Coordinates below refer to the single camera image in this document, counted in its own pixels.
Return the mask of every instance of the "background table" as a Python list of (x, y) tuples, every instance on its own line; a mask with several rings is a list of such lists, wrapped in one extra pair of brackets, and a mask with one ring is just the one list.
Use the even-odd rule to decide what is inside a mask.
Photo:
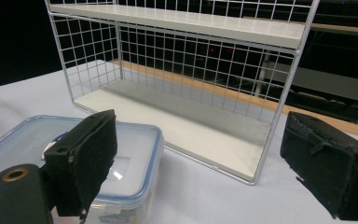
[[(0, 87), (0, 137), (35, 115), (85, 118), (88, 113), (73, 106), (62, 72)], [(147, 223), (341, 223), (296, 181), (279, 155), (285, 122), (282, 115), (253, 187), (166, 148)]]

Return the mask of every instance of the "food storage box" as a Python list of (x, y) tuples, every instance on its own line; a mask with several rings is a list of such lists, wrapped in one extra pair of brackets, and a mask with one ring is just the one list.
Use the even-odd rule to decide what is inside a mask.
[[(0, 139), (0, 172), (22, 163), (41, 167), (42, 153), (49, 142), (80, 121), (51, 116), (25, 120)], [(161, 130), (151, 125), (118, 122), (117, 143), (115, 162), (91, 205), (86, 223), (145, 221), (163, 149)], [(54, 222), (78, 223), (78, 218), (54, 217)]]

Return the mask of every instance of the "clear plastic container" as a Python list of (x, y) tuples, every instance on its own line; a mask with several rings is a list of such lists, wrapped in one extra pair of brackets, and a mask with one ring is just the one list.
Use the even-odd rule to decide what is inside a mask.
[[(42, 153), (48, 143), (80, 121), (51, 116), (25, 120), (0, 139), (0, 172), (22, 163), (42, 166)], [(115, 162), (91, 205), (87, 223), (144, 223), (163, 142), (161, 130), (155, 126), (117, 123)], [(77, 218), (55, 216), (54, 221), (78, 223)]]

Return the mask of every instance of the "lower shelf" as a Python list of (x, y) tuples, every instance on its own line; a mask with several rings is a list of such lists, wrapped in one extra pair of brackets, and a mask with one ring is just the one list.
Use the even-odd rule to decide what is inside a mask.
[(128, 80), (78, 98), (75, 104), (92, 112), (113, 108), (118, 121), (159, 126), (166, 146), (245, 182), (254, 182), (270, 130), (262, 121)]

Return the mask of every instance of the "container lid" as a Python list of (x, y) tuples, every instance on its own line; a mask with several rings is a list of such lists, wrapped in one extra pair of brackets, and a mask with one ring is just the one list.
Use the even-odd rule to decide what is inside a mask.
[[(81, 119), (29, 118), (0, 139), (0, 172), (14, 165), (41, 167), (48, 143), (70, 131)], [(117, 155), (96, 201), (132, 207), (141, 203), (163, 149), (161, 130), (151, 125), (117, 123)]]

